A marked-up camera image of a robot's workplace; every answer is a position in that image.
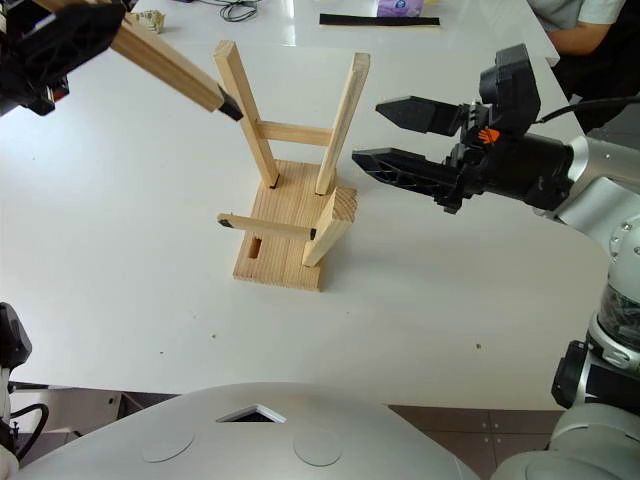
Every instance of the wooden stool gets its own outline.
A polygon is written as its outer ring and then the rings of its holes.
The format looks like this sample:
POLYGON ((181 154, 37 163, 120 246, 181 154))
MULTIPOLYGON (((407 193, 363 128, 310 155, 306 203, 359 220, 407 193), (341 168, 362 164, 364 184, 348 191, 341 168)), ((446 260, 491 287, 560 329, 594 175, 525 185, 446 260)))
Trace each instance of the wooden stool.
POLYGON ((233 276, 319 291, 323 258, 355 219, 357 192, 335 186, 336 163, 367 79, 369 55, 354 55, 333 128, 261 120, 236 44, 220 42, 214 59, 244 114, 240 124, 262 176, 250 217, 218 216, 221 225, 246 230, 233 276), (327 151, 320 165, 274 160, 268 140, 323 145, 327 151))

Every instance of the rectangular hole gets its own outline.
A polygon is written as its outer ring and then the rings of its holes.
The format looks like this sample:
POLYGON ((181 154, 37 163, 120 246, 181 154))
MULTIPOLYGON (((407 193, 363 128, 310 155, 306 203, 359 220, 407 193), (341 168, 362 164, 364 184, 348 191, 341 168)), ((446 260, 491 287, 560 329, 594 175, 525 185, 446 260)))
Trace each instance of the rectangular hole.
POLYGON ((251 239, 251 245, 249 245, 249 258, 258 258, 260 253, 260 247, 262 246, 262 239, 253 237, 251 239))

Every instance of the gray shirt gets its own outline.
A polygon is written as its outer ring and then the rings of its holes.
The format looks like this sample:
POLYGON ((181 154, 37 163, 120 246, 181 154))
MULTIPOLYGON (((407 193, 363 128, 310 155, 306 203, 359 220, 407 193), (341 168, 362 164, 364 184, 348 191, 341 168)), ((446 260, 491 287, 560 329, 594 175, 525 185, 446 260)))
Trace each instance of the gray shirt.
POLYGON ((547 31, 575 27, 578 22, 611 25, 626 0, 527 0, 547 31))

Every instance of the white tabletop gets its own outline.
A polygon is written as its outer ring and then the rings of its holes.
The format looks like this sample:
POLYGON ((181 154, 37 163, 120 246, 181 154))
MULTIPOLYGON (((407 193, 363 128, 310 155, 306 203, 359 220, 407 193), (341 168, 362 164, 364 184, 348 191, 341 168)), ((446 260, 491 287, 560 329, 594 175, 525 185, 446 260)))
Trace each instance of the white tabletop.
MULTIPOLYGON (((215 43, 178 47, 217 76, 215 43)), ((352 49, 239 48, 264 119, 331 124, 352 49)), ((402 131, 373 106, 407 94, 468 101, 495 54, 433 49, 417 62, 367 50, 372 68, 338 167, 359 209, 320 294, 232 279, 242 234, 215 216, 250 213, 258 174, 241 129, 117 54, 73 72, 53 114, 0 119, 0 298, 34 345, 13 378, 176 393, 305 381, 381 402, 553 407, 557 361, 584 337, 604 255, 516 202, 487 194, 452 216, 359 171, 355 148, 442 159, 455 140, 402 131)), ((546 59, 532 62, 542 113, 564 105, 546 59)), ((572 116, 536 131, 580 133, 572 116)), ((323 152, 272 145, 289 160, 323 152)))
POLYGON ((377 0, 262 0, 250 23, 221 22, 219 7, 197 0, 140 0, 136 11, 165 13, 163 37, 172 44, 212 38, 245 44, 388 49, 426 52, 460 49, 496 51, 523 41, 533 56, 558 59, 526 0, 439 0, 422 16, 440 18, 441 27, 344 27, 319 25, 320 13, 375 16, 377 0))

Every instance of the black cable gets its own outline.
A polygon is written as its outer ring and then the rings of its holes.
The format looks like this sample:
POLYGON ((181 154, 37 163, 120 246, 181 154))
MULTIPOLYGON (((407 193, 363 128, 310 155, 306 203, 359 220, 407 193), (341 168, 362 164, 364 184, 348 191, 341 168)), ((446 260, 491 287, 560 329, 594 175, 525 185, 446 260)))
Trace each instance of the black cable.
POLYGON ((589 100, 586 102, 576 103, 574 105, 569 105, 564 108, 560 108, 555 112, 551 112, 535 123, 546 123, 549 120, 553 120, 554 118, 559 117, 560 115, 564 115, 569 112, 579 112, 581 110, 594 110, 597 108, 610 108, 610 107, 624 107, 631 103, 640 103, 640 96, 633 97, 616 97, 616 98, 603 98, 602 100, 589 100))
POLYGON ((258 2, 262 0, 198 0, 200 3, 222 7, 220 16, 225 22, 242 22, 258 13, 258 2))
POLYGON ((40 410, 40 420, 38 421, 38 425, 36 425, 35 430, 27 440, 27 443, 16 453, 16 458, 18 461, 22 460, 24 456, 31 450, 33 444, 36 443, 36 440, 44 430, 44 426, 49 419, 49 407, 47 407, 44 403, 34 403, 33 405, 29 405, 28 407, 23 408, 22 410, 18 410, 17 412, 11 413, 11 418, 18 418, 27 413, 33 412, 34 410, 40 410))

